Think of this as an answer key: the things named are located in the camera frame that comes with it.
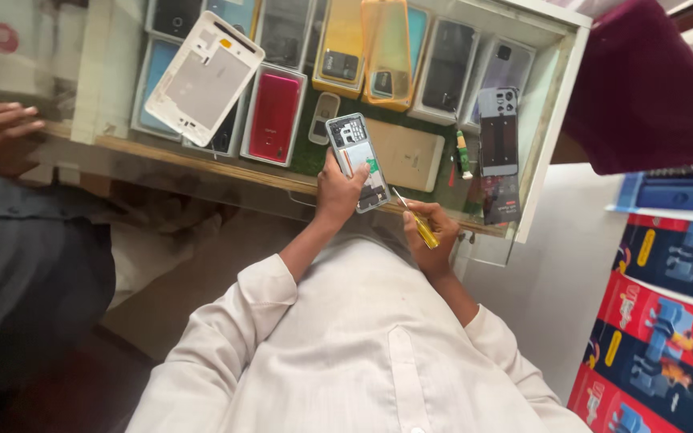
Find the white shirt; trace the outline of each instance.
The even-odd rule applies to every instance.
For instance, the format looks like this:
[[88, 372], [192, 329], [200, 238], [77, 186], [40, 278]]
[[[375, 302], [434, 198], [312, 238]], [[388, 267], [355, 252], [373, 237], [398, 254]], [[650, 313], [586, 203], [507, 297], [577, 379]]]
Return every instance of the white shirt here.
[[462, 328], [383, 245], [332, 243], [298, 287], [274, 255], [195, 311], [130, 432], [589, 431], [482, 306]]

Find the red phone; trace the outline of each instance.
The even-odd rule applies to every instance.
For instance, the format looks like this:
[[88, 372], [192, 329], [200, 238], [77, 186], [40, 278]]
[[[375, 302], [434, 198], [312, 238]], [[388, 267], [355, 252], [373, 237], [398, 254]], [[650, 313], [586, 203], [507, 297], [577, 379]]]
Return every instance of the red phone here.
[[300, 87], [294, 79], [261, 75], [248, 153], [275, 162], [287, 161]]

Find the maroon cloth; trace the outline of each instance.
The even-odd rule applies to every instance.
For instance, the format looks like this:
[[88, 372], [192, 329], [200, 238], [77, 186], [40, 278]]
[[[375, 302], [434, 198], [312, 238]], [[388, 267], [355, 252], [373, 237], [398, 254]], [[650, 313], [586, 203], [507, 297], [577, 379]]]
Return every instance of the maroon cloth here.
[[693, 52], [655, 0], [596, 21], [563, 129], [598, 174], [693, 163]]

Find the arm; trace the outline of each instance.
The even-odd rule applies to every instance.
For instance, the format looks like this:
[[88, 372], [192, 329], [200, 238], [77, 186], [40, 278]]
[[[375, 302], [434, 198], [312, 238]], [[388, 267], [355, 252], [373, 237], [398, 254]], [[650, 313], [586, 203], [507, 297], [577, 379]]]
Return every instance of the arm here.
[[368, 167], [348, 180], [329, 151], [312, 223], [280, 254], [237, 276], [221, 298], [195, 311], [178, 345], [152, 371], [127, 431], [215, 431], [255, 349], [296, 302], [298, 282], [357, 206]]
[[405, 212], [404, 229], [413, 259], [454, 312], [475, 349], [507, 374], [549, 431], [589, 431], [579, 417], [561, 406], [561, 401], [544, 383], [541, 371], [523, 358], [517, 349], [515, 335], [505, 322], [478, 305], [450, 269], [448, 258], [459, 234], [458, 224], [448, 218], [437, 203], [409, 200], [408, 207], [428, 219], [440, 241], [438, 248], [427, 248], [413, 217]]

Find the white wall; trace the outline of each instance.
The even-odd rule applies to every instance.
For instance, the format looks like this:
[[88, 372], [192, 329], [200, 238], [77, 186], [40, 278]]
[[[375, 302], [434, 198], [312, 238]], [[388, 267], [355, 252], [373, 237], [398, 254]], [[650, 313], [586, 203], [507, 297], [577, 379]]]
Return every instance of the white wall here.
[[563, 402], [571, 393], [627, 215], [606, 212], [620, 176], [550, 166], [531, 233], [506, 267], [470, 261], [464, 286], [515, 332]]

